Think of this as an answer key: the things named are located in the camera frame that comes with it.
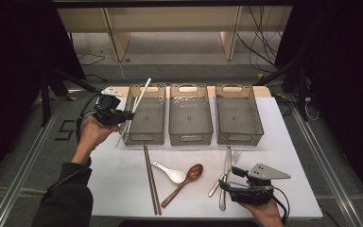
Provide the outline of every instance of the wooden chopstick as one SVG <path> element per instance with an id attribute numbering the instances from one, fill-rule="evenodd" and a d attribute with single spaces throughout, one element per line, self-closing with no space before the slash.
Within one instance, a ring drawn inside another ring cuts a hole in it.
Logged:
<path id="1" fill-rule="evenodd" d="M 162 211 L 161 211 L 161 206 L 159 204 L 158 192 L 156 190 L 154 175 L 152 174 L 152 166 L 151 166 L 151 162 L 149 160 L 147 145 L 144 145 L 144 154 L 146 155 L 149 189 L 151 191 L 152 203 L 154 205 L 154 213 L 155 213 L 155 215 L 157 215 L 157 214 L 161 215 Z"/>

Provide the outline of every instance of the fork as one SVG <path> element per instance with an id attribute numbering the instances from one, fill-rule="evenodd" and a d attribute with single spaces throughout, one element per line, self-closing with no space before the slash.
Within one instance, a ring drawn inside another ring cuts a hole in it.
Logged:
<path id="1" fill-rule="evenodd" d="M 238 162 L 238 158 L 240 157 L 241 152 L 240 151 L 235 151 L 232 155 L 232 166 L 235 166 Z M 220 180 L 223 179 L 223 177 L 225 176 L 225 174 L 223 173 L 222 176 L 220 176 Z M 212 197 L 215 193 L 215 191 L 217 190 L 217 187 L 219 186 L 219 181 L 216 181 L 216 183 L 214 184 L 214 186 L 211 188 L 211 190 L 208 193 L 208 197 Z"/>

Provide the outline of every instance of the person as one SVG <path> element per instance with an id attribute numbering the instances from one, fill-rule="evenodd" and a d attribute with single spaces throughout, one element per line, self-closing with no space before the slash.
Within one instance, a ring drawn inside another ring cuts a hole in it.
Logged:
<path id="1" fill-rule="evenodd" d="M 90 155 L 111 133 L 119 130 L 118 126 L 103 126 L 91 115 L 84 118 L 73 159 L 62 164 L 59 179 L 43 195 L 31 226 L 89 226 L 94 200 L 87 187 L 92 173 Z M 262 206 L 240 204 L 262 226 L 283 226 L 276 201 Z"/>

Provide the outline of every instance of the wire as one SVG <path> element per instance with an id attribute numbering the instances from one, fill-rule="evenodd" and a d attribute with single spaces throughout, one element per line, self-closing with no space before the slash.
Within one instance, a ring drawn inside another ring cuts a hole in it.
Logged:
<path id="1" fill-rule="evenodd" d="M 97 97 L 97 96 L 99 96 L 100 95 L 100 93 L 95 93 L 93 96 L 91 96 L 90 97 L 90 99 L 88 99 L 87 100 L 87 102 L 84 104 L 84 106 L 83 106 L 83 108 L 81 109 L 81 111 L 80 111 L 80 115 L 79 116 L 84 116 L 86 113 L 85 113 L 85 110 L 87 109 L 87 107 L 88 107 L 88 105 L 90 105 L 90 103 L 91 103 L 91 101 L 95 98 L 95 97 Z"/>
<path id="2" fill-rule="evenodd" d="M 320 210 L 323 211 L 330 219 L 335 223 L 337 227 L 340 227 L 340 225 L 337 223 L 335 218 L 318 202 L 318 206 L 320 207 Z"/>
<path id="3" fill-rule="evenodd" d="M 261 59 L 265 60 L 266 62 L 268 62 L 269 64 L 272 64 L 272 61 L 266 59 L 264 56 L 262 56 L 260 53 L 256 52 L 254 49 L 252 49 L 252 46 L 248 46 L 244 41 L 243 39 L 241 39 L 240 35 L 237 33 L 237 37 L 238 39 L 241 41 L 241 43 L 243 43 L 244 46 L 246 46 L 246 48 L 249 49 L 249 51 L 253 52 L 254 54 L 256 54 L 258 57 L 260 57 Z"/>
<path id="4" fill-rule="evenodd" d="M 102 79 L 102 80 L 104 80 L 105 82 L 108 82 L 108 80 L 107 79 L 104 79 L 104 78 L 102 78 L 102 77 L 100 77 L 99 75 L 96 75 L 96 74 L 87 74 L 87 75 L 85 75 L 86 77 L 96 77 L 96 78 L 99 78 L 99 79 Z"/>
<path id="5" fill-rule="evenodd" d="M 282 25 L 282 22 L 283 22 L 283 20 L 284 20 L 284 18 L 285 18 L 285 10 L 286 10 L 286 8 L 287 8 L 287 6 L 285 6 L 285 8 L 284 8 L 284 10 L 283 10 L 283 14 L 282 14 L 282 18 L 281 18 L 281 20 L 280 20 L 280 23 L 279 23 L 279 25 L 276 27 L 276 31 L 275 31 L 275 33 L 268 39 L 268 42 L 271 40 L 271 39 L 273 39 L 273 37 L 276 35 L 276 34 L 279 34 L 279 36 L 280 37 L 282 37 L 282 34 L 280 33 L 281 31 L 279 30 L 279 28 L 281 27 L 281 25 Z"/>
<path id="6" fill-rule="evenodd" d="M 270 84 L 267 84 L 267 87 L 274 86 L 274 85 L 278 85 L 278 84 L 281 84 L 281 83 L 283 83 L 283 81 L 270 83 Z"/>
<path id="7" fill-rule="evenodd" d="M 88 111 L 88 112 L 84 113 L 84 116 L 85 116 L 85 115 L 95 114 L 95 113 L 96 113 L 96 111 Z"/>
<path id="8" fill-rule="evenodd" d="M 142 81 L 126 79 L 126 78 L 125 78 L 125 75 L 124 75 L 124 72 L 123 72 L 123 67 L 122 67 L 122 65 L 120 64 L 120 62 L 119 62 L 119 61 L 117 61 L 117 64 L 119 65 L 120 72 L 121 72 L 121 76 L 122 76 L 122 79 L 123 79 L 124 81 L 127 81 L 127 82 L 134 82 L 134 83 L 143 83 Z"/>
<path id="9" fill-rule="evenodd" d="M 43 198 L 41 199 L 40 203 L 42 203 L 48 197 L 50 197 L 52 192 L 54 192 L 59 186 L 74 180 L 75 178 L 79 177 L 79 175 L 84 174 L 88 169 L 89 169 L 89 167 L 84 166 L 83 168 L 81 168 L 81 169 L 77 170 L 76 172 L 72 173 L 71 175 L 69 175 L 69 176 L 63 178 L 62 180 L 59 180 L 56 183 L 49 186 L 48 189 L 46 190 L 46 193 L 43 195 Z"/>
<path id="10" fill-rule="evenodd" d="M 268 23 L 269 23 L 270 14 L 272 13 L 272 11 L 273 11 L 273 6 L 270 8 L 270 11 L 268 13 L 267 23 L 265 24 L 265 31 L 267 32 L 267 41 L 269 41 L 269 39 L 268 39 Z"/>
<path id="11" fill-rule="evenodd" d="M 285 211 L 283 217 L 282 217 L 282 223 L 285 224 L 285 222 L 287 221 L 288 217 L 290 216 L 290 203 L 288 202 L 287 196 L 285 195 L 285 192 L 283 192 L 281 189 L 274 187 L 276 190 L 280 191 L 284 197 L 285 197 L 285 201 L 287 202 L 287 211 L 284 207 L 284 205 L 278 200 L 276 199 L 275 196 L 273 196 L 273 199 L 282 207 L 282 209 Z"/>
<path id="12" fill-rule="evenodd" d="M 265 11 L 265 7 L 261 7 L 260 8 L 260 12 L 261 12 L 261 21 L 260 21 L 260 27 L 261 27 L 261 36 L 262 36 L 262 38 L 263 38 L 263 44 L 264 44 L 264 49 L 265 49 L 265 52 L 267 53 L 267 56 L 268 56 L 268 58 L 269 58 L 269 55 L 268 55 L 268 52 L 267 52 L 267 47 L 269 48 L 269 50 L 270 50 L 270 53 L 273 55 L 273 58 L 276 58 L 276 55 L 273 53 L 273 51 L 275 51 L 275 50 L 273 50 L 271 47 L 270 47 L 270 45 L 269 45 L 269 42 L 268 42 L 268 39 L 266 39 L 265 38 L 265 36 L 264 36 L 264 29 L 263 29 L 263 23 L 262 23 L 262 21 L 263 21 L 263 18 L 264 18 L 264 11 Z"/>
<path id="13" fill-rule="evenodd" d="M 256 32 L 254 32 L 254 33 L 255 33 L 256 37 L 258 37 L 258 39 L 259 39 L 259 40 L 263 43 L 265 53 L 267 54 L 268 59 L 269 59 L 269 61 L 270 61 L 270 56 L 269 56 L 269 54 L 268 54 L 268 52 L 267 52 L 267 48 L 269 48 L 269 50 L 271 51 L 271 53 L 272 53 L 272 55 L 273 55 L 274 57 L 276 57 L 276 56 L 275 56 L 275 55 L 274 55 L 274 53 L 273 53 L 273 51 L 275 51 L 275 50 L 273 50 L 273 49 L 270 47 L 270 45 L 269 45 L 269 43 L 268 43 L 267 39 L 265 39 L 264 32 L 263 32 L 263 29 L 262 29 L 262 18 L 263 18 L 263 16 L 264 16 L 264 7 L 260 7 L 260 24 L 258 24 L 258 23 L 257 23 L 257 20 L 255 19 L 255 16 L 254 16 L 254 14 L 252 13 L 251 7 L 249 7 L 249 10 L 250 10 L 250 13 L 251 13 L 251 17 L 252 17 L 253 21 L 255 22 L 255 26 L 257 27 L 257 31 L 256 31 Z"/>
<path id="14" fill-rule="evenodd" d="M 309 113 L 309 112 L 308 112 L 308 110 L 307 110 L 307 105 L 308 105 L 308 103 L 309 103 L 309 101 L 306 101 L 306 102 L 305 102 L 305 111 L 306 111 L 306 113 L 307 113 L 308 117 L 309 117 L 311 120 L 318 120 L 318 118 L 320 117 L 320 112 L 317 112 L 316 117 L 315 117 L 315 118 L 312 118 L 312 116 L 310 115 L 310 113 Z"/>
<path id="15" fill-rule="evenodd" d="M 97 61 L 93 61 L 93 62 L 88 63 L 88 64 L 83 63 L 82 65 L 92 65 L 92 64 L 94 64 L 94 63 L 97 63 L 97 62 L 102 61 L 102 60 L 104 60 L 104 59 L 105 59 L 105 56 L 103 56 L 103 55 L 95 55 L 95 54 L 90 54 L 90 53 L 83 54 L 83 55 L 81 55 L 80 57 L 78 57 L 78 59 L 80 60 L 81 58 L 83 58 L 84 56 L 87 56 L 87 55 L 91 55 L 91 56 L 94 56 L 94 57 L 100 57 L 101 59 L 99 59 L 99 60 L 97 60 Z"/>
<path id="16" fill-rule="evenodd" d="M 290 116 L 293 113 L 293 108 L 297 106 L 297 102 L 286 100 L 276 94 L 272 94 L 272 96 L 275 97 L 276 103 L 278 103 L 278 105 L 285 105 L 288 108 L 287 111 L 282 113 L 282 116 Z"/>

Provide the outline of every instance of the gray plastic container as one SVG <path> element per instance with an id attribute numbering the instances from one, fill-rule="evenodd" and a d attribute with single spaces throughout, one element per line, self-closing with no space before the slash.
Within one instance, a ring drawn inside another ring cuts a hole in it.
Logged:
<path id="1" fill-rule="evenodd" d="M 132 111 L 137 97 L 145 84 L 134 84 L 129 88 L 125 111 Z M 166 84 L 149 84 L 141 99 L 130 126 L 122 124 L 121 132 L 125 145 L 162 145 L 164 143 L 164 107 Z"/>
<path id="2" fill-rule="evenodd" d="M 210 145 L 214 128 L 205 84 L 171 84 L 169 135 L 172 146 Z"/>
<path id="3" fill-rule="evenodd" d="M 258 145 L 264 130 L 251 85 L 216 86 L 216 130 L 220 145 Z"/>

